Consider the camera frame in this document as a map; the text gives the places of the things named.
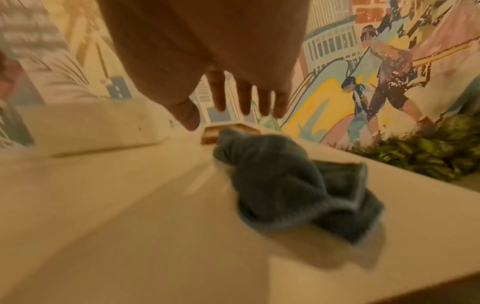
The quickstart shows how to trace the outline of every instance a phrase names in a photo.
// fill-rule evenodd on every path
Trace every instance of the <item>white tabletop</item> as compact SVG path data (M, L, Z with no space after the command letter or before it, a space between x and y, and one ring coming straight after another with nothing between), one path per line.
M0 160L0 303L364 304L480 270L480 193L366 160L386 213L362 246L265 235L199 141Z

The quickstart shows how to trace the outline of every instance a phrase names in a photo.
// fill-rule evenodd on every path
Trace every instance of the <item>wall mural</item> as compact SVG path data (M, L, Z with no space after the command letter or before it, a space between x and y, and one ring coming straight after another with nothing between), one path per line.
M33 144L12 105L143 98L94 0L0 0L0 18L4 66L22 71L0 78L0 149ZM191 99L202 124L247 121L333 147L369 145L433 128L480 93L479 39L474 0L312 0L283 119L262 117L255 94L244 117L231 75L224 113L205 78ZM5 73L24 77L5 82Z

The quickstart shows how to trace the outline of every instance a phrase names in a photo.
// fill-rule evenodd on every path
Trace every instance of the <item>microfiber cloth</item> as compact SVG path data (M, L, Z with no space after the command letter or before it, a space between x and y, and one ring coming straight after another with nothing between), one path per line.
M238 214L259 231L312 223L357 244L384 210L366 187L365 164L310 161L305 149L285 136L224 129L213 156L234 166Z

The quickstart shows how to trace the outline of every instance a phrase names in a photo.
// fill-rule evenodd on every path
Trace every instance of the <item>green leaves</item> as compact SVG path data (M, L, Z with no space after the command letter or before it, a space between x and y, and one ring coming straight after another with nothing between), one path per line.
M375 146L349 150L398 168L452 181L480 170L480 117L455 115L431 133L390 138Z

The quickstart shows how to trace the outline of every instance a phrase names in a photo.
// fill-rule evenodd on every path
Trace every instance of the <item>blue towel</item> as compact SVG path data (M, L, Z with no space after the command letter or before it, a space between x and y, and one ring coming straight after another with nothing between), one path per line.
M310 161L305 149L284 136L225 129L213 156L235 167L238 214L259 231L312 223L357 244L384 210L366 187L365 164Z

